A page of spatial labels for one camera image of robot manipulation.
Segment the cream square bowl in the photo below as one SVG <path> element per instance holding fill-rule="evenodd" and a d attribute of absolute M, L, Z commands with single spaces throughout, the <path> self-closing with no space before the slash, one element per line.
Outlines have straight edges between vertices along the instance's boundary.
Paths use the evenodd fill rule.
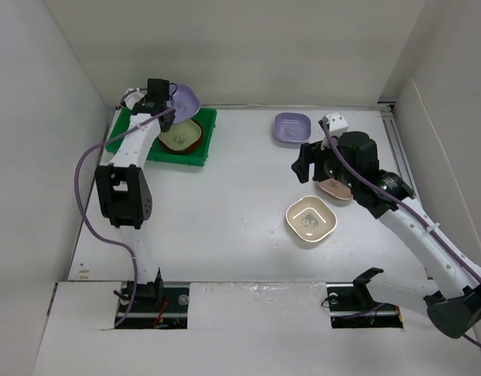
<path fill-rule="evenodd" d="M 292 231 L 303 241 L 317 244 L 335 231 L 336 214 L 319 197 L 306 196 L 292 204 L 285 213 Z"/>

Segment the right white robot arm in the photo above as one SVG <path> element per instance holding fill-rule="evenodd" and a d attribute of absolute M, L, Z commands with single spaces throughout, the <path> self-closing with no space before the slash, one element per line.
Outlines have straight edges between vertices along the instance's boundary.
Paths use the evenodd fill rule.
<path fill-rule="evenodd" d="M 453 339 L 481 321 L 481 267 L 426 215 L 407 183 L 380 167 L 377 144 L 367 133 L 303 143 L 291 169 L 301 183 L 334 179 L 350 189 L 353 200 L 390 229 L 429 273 L 403 282 L 378 267 L 362 272 L 346 294 L 354 310 L 351 320 L 381 305 L 395 305 L 428 317 Z"/>

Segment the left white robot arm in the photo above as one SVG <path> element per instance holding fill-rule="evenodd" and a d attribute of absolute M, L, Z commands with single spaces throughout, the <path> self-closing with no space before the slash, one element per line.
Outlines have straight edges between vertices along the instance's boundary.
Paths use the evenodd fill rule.
<path fill-rule="evenodd" d="M 145 89 L 129 89 L 123 95 L 127 130 L 114 138 L 121 142 L 114 156 L 95 171 L 101 214 L 121 234 L 109 244 L 125 249 L 132 261 L 133 279 L 121 295 L 137 298 L 150 311 L 159 309 L 165 297 L 160 273 L 145 270 L 147 252 L 138 234 L 153 210 L 143 168 L 155 139 L 175 121 L 171 86 L 168 80 L 149 78 Z"/>

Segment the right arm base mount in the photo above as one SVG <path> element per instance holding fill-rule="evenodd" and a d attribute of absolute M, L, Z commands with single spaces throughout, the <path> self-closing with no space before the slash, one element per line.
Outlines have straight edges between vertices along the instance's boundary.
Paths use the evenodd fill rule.
<path fill-rule="evenodd" d="M 397 306 L 359 295 L 352 283 L 326 284 L 326 290 L 321 307 L 329 311 L 332 329 L 403 329 Z"/>

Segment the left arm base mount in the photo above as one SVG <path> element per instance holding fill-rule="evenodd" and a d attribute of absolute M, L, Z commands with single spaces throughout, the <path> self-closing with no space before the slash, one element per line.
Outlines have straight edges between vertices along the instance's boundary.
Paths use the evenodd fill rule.
<path fill-rule="evenodd" d="M 118 297 L 118 307 L 115 314 L 116 324 L 128 310 L 133 282 L 123 284 L 119 291 L 114 291 Z M 157 329 L 182 330 L 187 329 L 188 308 L 190 302 L 189 284 L 163 284 L 159 292 L 154 290 L 154 284 L 139 285 L 136 298 L 127 317 L 116 329 Z"/>

